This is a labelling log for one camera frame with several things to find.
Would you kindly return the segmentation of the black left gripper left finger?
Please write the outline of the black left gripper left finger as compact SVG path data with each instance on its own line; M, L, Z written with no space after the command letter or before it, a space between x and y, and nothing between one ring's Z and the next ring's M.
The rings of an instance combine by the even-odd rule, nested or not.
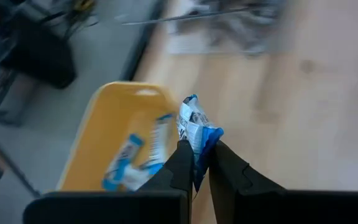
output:
M180 141L163 167L135 192L52 192L26 206L24 223L191 222L193 150Z

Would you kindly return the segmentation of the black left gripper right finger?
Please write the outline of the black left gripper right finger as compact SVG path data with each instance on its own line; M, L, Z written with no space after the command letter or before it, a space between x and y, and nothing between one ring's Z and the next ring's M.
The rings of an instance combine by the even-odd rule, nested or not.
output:
M219 141L209 152L218 223L358 223L358 192L289 190Z

